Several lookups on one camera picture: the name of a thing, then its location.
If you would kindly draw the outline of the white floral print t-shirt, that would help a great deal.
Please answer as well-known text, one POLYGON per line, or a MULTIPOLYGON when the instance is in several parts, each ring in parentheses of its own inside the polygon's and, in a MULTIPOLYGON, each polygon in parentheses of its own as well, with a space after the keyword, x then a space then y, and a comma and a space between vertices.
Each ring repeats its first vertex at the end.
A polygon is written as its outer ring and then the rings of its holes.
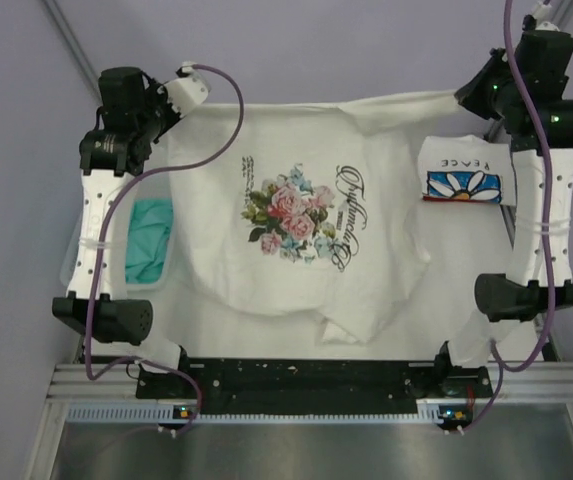
POLYGON ((371 341, 427 269, 417 156, 456 111, 448 90, 196 109, 165 142, 190 278, 238 312, 371 341))

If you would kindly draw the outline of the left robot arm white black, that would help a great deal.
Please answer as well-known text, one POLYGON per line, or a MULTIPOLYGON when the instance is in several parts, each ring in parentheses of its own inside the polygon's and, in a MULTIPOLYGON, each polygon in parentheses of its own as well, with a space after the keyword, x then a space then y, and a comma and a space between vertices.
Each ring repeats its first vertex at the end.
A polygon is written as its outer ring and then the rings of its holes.
POLYGON ((175 126, 188 101, 181 81, 160 83, 136 67, 105 70, 98 80, 101 105, 94 127, 80 142, 83 207, 75 269, 53 315, 84 338, 102 342, 129 361, 162 367, 158 384, 171 396, 192 387, 181 349, 153 329, 150 301, 131 299, 125 260, 131 210, 153 144, 175 126))

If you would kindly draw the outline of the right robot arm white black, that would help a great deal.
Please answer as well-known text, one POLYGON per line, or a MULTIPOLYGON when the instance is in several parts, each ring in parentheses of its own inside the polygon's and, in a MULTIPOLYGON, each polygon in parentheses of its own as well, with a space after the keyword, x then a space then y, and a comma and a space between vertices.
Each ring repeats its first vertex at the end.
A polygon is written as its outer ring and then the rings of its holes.
POLYGON ((513 250, 503 273, 474 284, 476 308, 445 342, 433 370, 435 388, 453 396, 470 380, 467 369, 498 358, 497 345, 515 322, 544 318, 539 340, 520 365, 540 354, 555 314, 573 307, 569 233, 573 195, 573 100, 564 98, 573 37, 557 30, 523 32, 517 45, 495 49, 480 72, 455 93, 483 119, 500 120, 510 137, 516 179, 513 250))

